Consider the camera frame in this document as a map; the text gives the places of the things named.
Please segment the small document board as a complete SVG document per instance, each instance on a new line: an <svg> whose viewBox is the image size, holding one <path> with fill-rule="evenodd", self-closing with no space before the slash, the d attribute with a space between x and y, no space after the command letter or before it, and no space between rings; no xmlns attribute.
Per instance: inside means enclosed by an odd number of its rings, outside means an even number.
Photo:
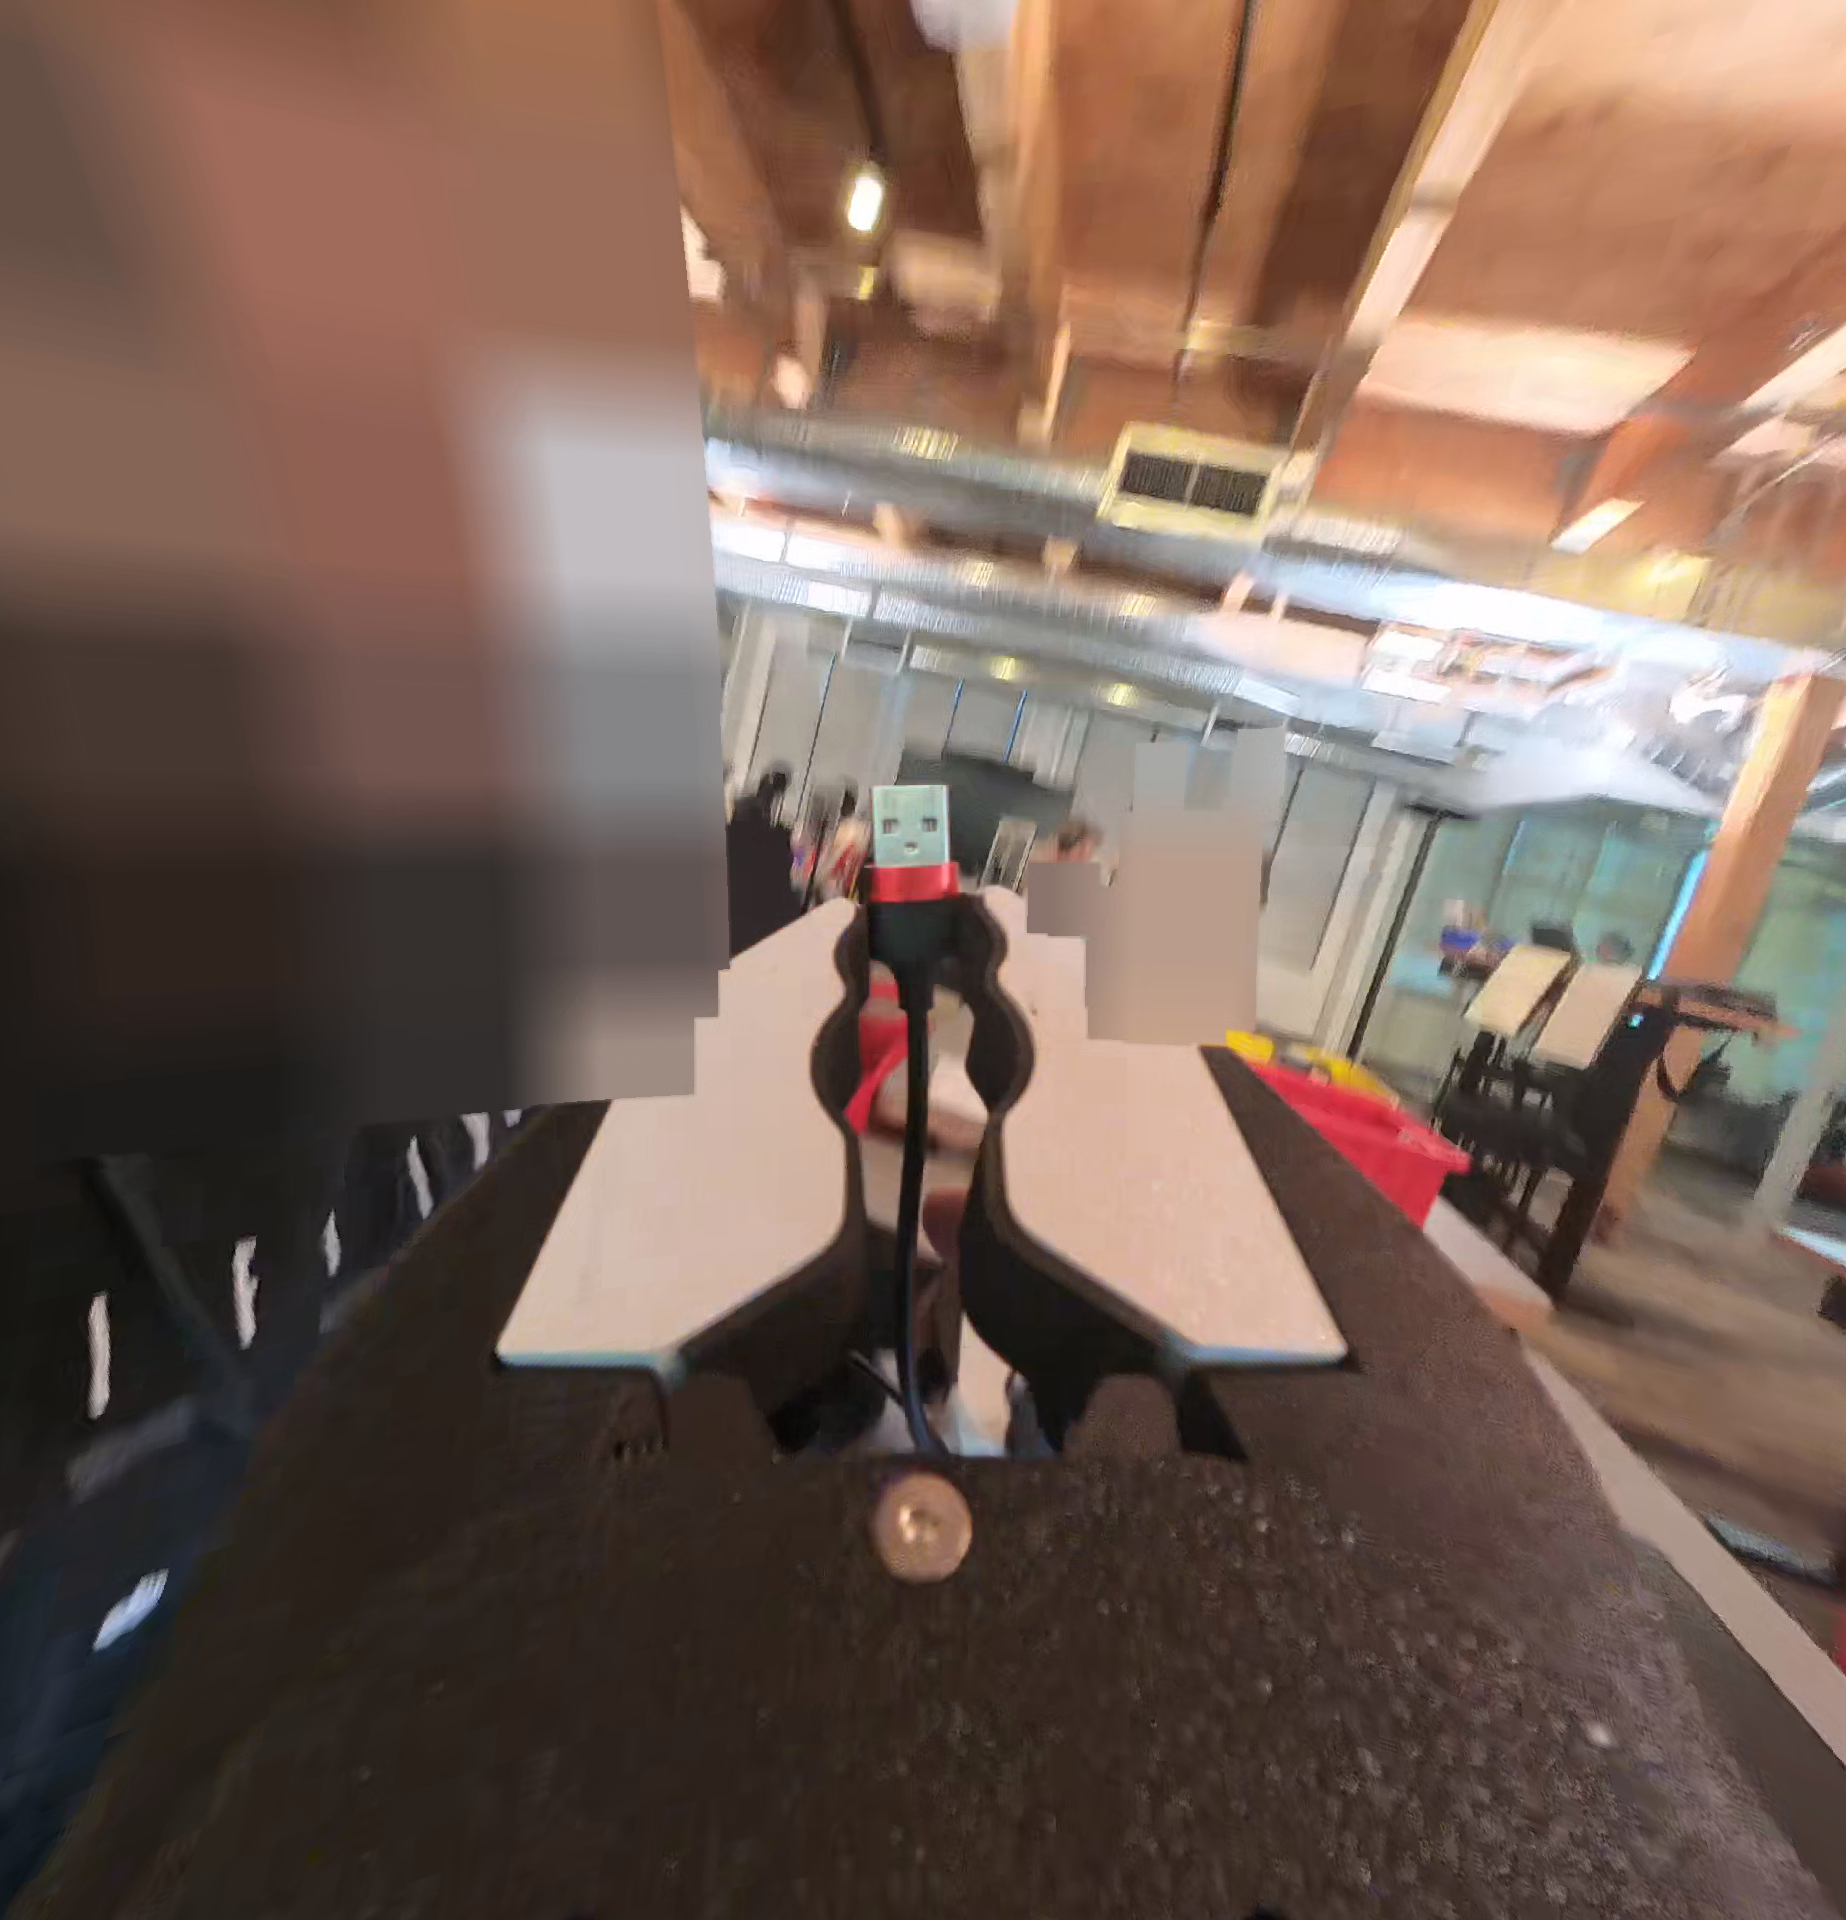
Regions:
<svg viewBox="0 0 1846 1920"><path fill-rule="evenodd" d="M1518 942L1508 947L1464 1009L1473 1033L1512 1041L1530 1027L1541 1007L1574 970L1576 956L1562 947Z"/></svg>
<svg viewBox="0 0 1846 1920"><path fill-rule="evenodd" d="M1630 1011L1642 972L1634 964L1582 963L1570 972L1554 1007L1529 1045L1534 1064L1582 1071L1590 1068Z"/></svg>

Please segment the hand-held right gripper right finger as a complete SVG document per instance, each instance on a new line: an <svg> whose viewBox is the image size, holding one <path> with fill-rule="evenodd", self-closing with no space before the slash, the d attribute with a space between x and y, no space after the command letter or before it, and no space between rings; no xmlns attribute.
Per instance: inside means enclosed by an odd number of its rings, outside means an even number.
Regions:
<svg viewBox="0 0 1846 1920"><path fill-rule="evenodd" d="M1350 1342L1196 1043L1086 1033L1084 947L1002 888L959 899L982 1106L961 1309L1008 1385L1006 1449L1062 1452L1103 1389L1165 1425L1230 1380L1325 1380Z"/></svg>

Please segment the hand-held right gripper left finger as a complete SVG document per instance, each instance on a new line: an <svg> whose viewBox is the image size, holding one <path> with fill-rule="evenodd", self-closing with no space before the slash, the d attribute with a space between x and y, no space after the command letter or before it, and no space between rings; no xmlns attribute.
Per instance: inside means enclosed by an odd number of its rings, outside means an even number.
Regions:
<svg viewBox="0 0 1846 1920"><path fill-rule="evenodd" d="M609 1103L496 1344L507 1377L734 1380L766 1419L851 1371L871 1316L859 911L738 956L695 1083Z"/></svg>

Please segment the yellow plastic bin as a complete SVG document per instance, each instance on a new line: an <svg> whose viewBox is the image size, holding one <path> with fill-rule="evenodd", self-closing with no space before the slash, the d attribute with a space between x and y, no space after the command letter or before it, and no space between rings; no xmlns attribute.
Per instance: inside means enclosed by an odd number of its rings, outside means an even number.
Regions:
<svg viewBox="0 0 1846 1920"><path fill-rule="evenodd" d="M1382 1083L1367 1074L1367 1070L1313 1043L1275 1039L1268 1033L1246 1029L1228 1031L1225 1043L1256 1071L1384 1094Z"/></svg>

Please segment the wooden support post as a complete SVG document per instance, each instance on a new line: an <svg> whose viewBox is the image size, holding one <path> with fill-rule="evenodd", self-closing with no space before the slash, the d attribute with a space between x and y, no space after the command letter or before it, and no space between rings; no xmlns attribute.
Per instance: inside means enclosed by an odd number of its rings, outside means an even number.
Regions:
<svg viewBox="0 0 1846 1920"><path fill-rule="evenodd" d="M1779 861L1801 816L1808 788L1841 740L1844 674L1793 674L1766 693L1747 757L1725 797L1698 885L1668 952L1670 974L1702 986L1730 986L1756 933ZM1681 1088L1702 1055L1702 1033L1675 1024L1659 1064ZM1593 1227L1598 1242L1617 1240L1655 1167L1672 1125L1672 1102L1657 1079L1637 1092L1605 1196Z"/></svg>

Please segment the ceiling air vent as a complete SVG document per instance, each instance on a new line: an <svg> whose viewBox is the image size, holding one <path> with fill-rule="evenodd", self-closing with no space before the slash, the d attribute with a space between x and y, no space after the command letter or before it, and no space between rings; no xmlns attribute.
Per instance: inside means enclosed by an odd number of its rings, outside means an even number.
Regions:
<svg viewBox="0 0 1846 1920"><path fill-rule="evenodd" d="M1288 514L1295 455L1128 422L1103 464L1096 519L1128 531L1261 542Z"/></svg>

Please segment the person's black printed jacket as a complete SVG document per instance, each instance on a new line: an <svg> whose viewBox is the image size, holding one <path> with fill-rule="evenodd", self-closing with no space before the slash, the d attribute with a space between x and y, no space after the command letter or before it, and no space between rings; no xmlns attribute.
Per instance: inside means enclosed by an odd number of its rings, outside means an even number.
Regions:
<svg viewBox="0 0 1846 1920"><path fill-rule="evenodd" d="M602 1389L497 1335L607 1106L0 1184L0 1916L163 1912L184 1807Z"/></svg>

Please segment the red ribbed bin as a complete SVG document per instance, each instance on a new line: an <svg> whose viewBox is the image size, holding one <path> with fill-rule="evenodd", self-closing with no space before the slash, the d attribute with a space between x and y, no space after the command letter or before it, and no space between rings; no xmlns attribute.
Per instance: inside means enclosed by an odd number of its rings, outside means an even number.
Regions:
<svg viewBox="0 0 1846 1920"><path fill-rule="evenodd" d="M1453 1167L1452 1146L1395 1103L1283 1064L1248 1068L1421 1229Z"/></svg>

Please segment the black standing desk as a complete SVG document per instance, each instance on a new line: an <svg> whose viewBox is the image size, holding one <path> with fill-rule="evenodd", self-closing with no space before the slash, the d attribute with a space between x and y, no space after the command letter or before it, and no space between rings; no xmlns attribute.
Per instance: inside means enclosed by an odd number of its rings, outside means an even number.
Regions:
<svg viewBox="0 0 1846 1920"><path fill-rule="evenodd" d="M1677 1108L1698 1078L1690 1068L1677 1079L1670 1043L1681 1035L1719 1047L1786 1038L1766 992L1645 978L1588 1045L1587 1062L1570 1064L1541 1045L1588 974L1588 967L1570 974L1529 1039L1480 1031L1453 1056L1432 1103L1438 1135L1468 1158L1455 1176L1458 1209L1473 1226L1499 1229L1506 1251L1526 1251L1554 1304L1598 1227L1640 1099L1657 1092Z"/></svg>

